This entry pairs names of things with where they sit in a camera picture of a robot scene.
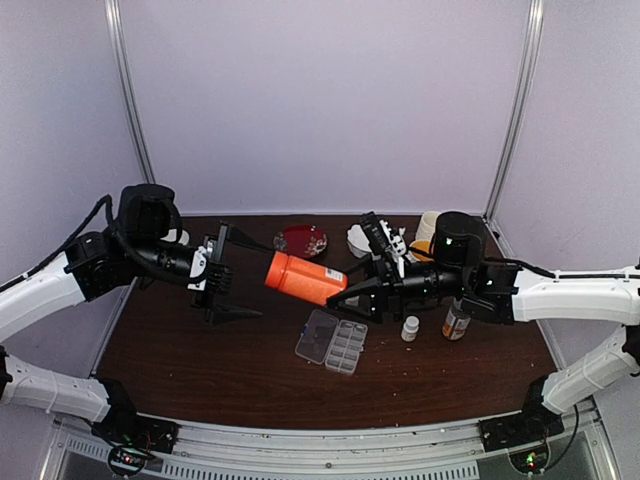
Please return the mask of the orange pill bottle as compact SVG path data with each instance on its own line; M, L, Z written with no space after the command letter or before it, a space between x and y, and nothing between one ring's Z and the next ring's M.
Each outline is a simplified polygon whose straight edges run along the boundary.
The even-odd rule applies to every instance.
M264 284L294 298L325 306L330 297L347 288L348 277L338 270L276 252Z

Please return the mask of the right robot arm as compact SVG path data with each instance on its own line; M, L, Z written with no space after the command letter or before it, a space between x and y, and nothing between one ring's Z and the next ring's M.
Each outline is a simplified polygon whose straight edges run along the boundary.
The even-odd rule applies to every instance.
M524 261L485 254L482 221L463 212L440 214L429 261L397 266L376 214L359 221L372 253L359 263L363 281L330 296L326 305L381 322L400 318L410 304L452 297L481 322L514 325L538 320L609 321L611 336L569 367L532 382L513 419L519 440L535 440L554 419L625 376L639 373L639 269L549 271Z

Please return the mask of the clear plastic pill organizer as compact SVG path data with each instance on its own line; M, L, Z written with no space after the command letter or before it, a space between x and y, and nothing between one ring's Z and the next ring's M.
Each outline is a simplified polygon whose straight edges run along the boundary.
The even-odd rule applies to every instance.
M295 354L327 370L353 375L364 351L368 327L363 323L340 320L329 313L314 309L309 315Z

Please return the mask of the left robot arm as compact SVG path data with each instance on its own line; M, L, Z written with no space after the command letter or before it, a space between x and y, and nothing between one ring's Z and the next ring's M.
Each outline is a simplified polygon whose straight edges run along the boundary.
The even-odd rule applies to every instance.
M194 293L208 320L255 318L253 310L216 303L228 293L232 271L222 261L224 246L272 250L236 227L224 224L201 246L192 246L172 189L158 184L125 187L119 202L105 195L89 216L106 216L102 231L88 231L90 218L32 269L1 287L1 337L8 339L49 315L91 302L136 279L161 281ZM78 378L35 367L1 354L1 402L71 415L123 444L150 430L121 383Z

